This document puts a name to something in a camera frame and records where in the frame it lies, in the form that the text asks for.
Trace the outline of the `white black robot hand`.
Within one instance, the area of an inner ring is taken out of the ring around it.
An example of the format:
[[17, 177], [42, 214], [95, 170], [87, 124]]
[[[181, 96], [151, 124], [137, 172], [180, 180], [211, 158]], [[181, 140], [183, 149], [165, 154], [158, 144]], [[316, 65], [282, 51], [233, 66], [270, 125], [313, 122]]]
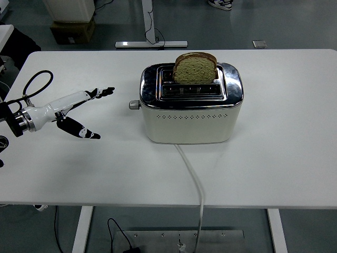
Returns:
[[67, 116], [68, 112], [80, 105], [113, 94], [114, 87], [95, 88], [91, 91], [79, 91], [52, 101], [45, 106], [27, 106], [21, 115], [27, 122], [31, 132], [40, 130], [47, 122], [56, 122], [59, 129], [82, 139], [100, 139], [101, 136], [92, 132], [81, 123]]

